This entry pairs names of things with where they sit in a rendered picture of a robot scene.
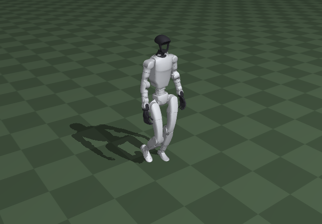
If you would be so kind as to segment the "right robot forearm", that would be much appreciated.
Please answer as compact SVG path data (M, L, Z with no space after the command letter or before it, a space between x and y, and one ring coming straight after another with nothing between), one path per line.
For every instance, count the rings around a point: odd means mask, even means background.
M146 83L142 82L140 85L140 93L141 93L141 101L142 101L142 108L145 109L145 105L149 105L149 99L148 99L148 90L146 88Z

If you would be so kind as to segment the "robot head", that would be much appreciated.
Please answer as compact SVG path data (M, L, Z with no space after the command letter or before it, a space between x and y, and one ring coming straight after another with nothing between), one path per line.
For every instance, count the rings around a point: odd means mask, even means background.
M156 36L154 41L155 41L155 43L157 43L159 45L159 48L160 48L155 55L157 56L158 54L161 54L161 56L158 56L158 57L161 57L161 58L166 57L165 53L169 49L169 43L171 40L165 35L158 35L158 36ZM162 49L162 45L166 45L166 44L167 44L167 48Z

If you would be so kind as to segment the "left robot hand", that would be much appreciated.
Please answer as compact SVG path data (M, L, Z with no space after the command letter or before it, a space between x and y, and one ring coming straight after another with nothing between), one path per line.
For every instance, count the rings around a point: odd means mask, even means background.
M185 107L186 107L186 101L185 101L185 98L183 97L184 94L183 94L183 91L180 91L180 95L178 95L178 97L180 97L180 106L178 108L180 108L181 110L184 110Z

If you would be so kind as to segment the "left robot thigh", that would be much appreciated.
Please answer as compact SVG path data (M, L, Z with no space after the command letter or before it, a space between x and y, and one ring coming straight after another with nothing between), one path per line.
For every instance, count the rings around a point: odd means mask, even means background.
M174 131L178 113L178 98L173 94L168 95L167 125L163 127L164 134L167 135Z

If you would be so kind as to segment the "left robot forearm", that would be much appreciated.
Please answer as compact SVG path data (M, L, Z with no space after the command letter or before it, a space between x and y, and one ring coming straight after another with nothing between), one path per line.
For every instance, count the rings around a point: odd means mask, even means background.
M173 80L173 82L175 84L175 88L176 88L176 91L177 91L177 95L180 95L180 91L183 91L182 90L181 83L180 83L180 78L177 78L177 79Z

